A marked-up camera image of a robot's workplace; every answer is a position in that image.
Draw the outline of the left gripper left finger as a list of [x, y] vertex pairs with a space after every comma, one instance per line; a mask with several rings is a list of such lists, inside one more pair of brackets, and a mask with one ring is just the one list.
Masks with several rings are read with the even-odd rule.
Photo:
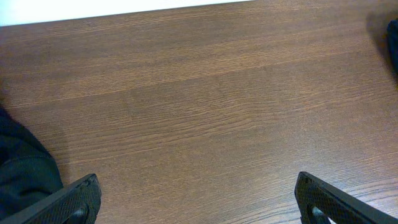
[[1, 224], [94, 224], [101, 206], [96, 174], [88, 174]]

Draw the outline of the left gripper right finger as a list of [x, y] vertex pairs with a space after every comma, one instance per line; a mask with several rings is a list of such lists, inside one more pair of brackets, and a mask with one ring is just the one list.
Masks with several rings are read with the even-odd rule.
[[300, 220], [305, 224], [397, 224], [397, 218], [375, 209], [308, 172], [298, 174], [294, 195], [300, 210]]

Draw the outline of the navy blue shorts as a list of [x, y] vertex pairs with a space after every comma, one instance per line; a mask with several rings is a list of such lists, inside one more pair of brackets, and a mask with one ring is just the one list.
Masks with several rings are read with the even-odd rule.
[[397, 33], [397, 19], [390, 21], [387, 27], [387, 44], [389, 56], [391, 59], [392, 68], [395, 74], [397, 74], [397, 64], [398, 64], [398, 33]]

